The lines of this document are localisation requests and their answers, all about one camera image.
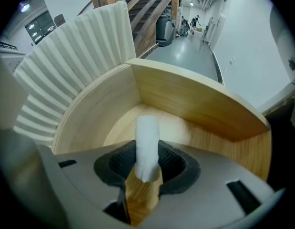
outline black rubber gasket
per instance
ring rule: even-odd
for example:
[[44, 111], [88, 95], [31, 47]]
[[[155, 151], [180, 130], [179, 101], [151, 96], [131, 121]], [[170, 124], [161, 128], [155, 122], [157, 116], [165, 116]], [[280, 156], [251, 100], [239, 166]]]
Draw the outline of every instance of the black rubber gasket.
[[[158, 153], [163, 177], [160, 195], [183, 193], [198, 179], [200, 165], [189, 154], [162, 140]], [[136, 141], [132, 140], [99, 157], [94, 163], [94, 171], [104, 183], [125, 190], [125, 180], [135, 163]]]
[[64, 168], [64, 167], [67, 167], [67, 166], [74, 165], [76, 163], [77, 162], [74, 159], [68, 159], [68, 160], [59, 162], [58, 165], [60, 166], [60, 168]]
[[257, 209], [261, 205], [257, 198], [241, 181], [227, 183], [227, 187], [230, 189], [246, 215], [249, 215], [252, 211]]

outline wooden base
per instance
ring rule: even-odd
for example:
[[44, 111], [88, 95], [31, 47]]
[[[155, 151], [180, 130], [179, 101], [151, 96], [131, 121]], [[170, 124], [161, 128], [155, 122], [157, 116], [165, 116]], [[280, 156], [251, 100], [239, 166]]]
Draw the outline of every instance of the wooden base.
[[159, 187], [163, 184], [161, 169], [155, 182], [143, 183], [134, 173], [133, 167], [126, 185], [126, 203], [131, 225], [136, 227], [144, 221], [159, 202]]
[[139, 104], [124, 114], [111, 129], [104, 146], [135, 139], [135, 119], [155, 115], [160, 125], [160, 139], [190, 145], [231, 158], [263, 180], [267, 180], [271, 160], [271, 132], [240, 142], [231, 142], [198, 125], [160, 109]]

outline person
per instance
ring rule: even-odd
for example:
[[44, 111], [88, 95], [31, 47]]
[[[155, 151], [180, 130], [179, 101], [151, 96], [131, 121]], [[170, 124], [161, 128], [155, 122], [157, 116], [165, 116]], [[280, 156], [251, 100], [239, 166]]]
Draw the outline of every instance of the person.
[[181, 36], [187, 36], [188, 35], [188, 30], [190, 29], [189, 24], [187, 23], [187, 20], [182, 16], [182, 21], [181, 21], [181, 27], [180, 27], [180, 35]]
[[199, 15], [197, 15], [195, 18], [192, 19], [192, 26], [196, 27], [196, 23], [198, 22], [198, 24], [201, 26], [201, 24], [199, 23]]

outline wooden staircase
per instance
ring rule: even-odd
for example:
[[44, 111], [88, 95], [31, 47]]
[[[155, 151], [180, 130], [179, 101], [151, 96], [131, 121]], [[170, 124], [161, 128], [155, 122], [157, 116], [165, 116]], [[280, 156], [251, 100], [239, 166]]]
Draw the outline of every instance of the wooden staircase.
[[[119, 0], [92, 0], [95, 8]], [[176, 19], [179, 0], [126, 0], [136, 56], [140, 57], [156, 44], [156, 23], [171, 3], [172, 17]]]
[[126, 0], [137, 57], [156, 44], [156, 22], [171, 0]]

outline ceiling light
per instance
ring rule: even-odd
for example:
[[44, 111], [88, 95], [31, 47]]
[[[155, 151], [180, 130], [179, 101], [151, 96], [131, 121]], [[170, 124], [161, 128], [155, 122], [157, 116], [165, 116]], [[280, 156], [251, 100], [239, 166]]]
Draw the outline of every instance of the ceiling light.
[[38, 36], [38, 37], [35, 39], [35, 41], [37, 41], [40, 37], [41, 37], [41, 36]]
[[22, 8], [21, 8], [21, 12], [24, 12], [24, 11], [28, 10], [29, 7], [30, 7], [29, 4], [23, 5]]
[[48, 31], [51, 30], [52, 28], [54, 28], [54, 25], [52, 25], [50, 28], [48, 28]]

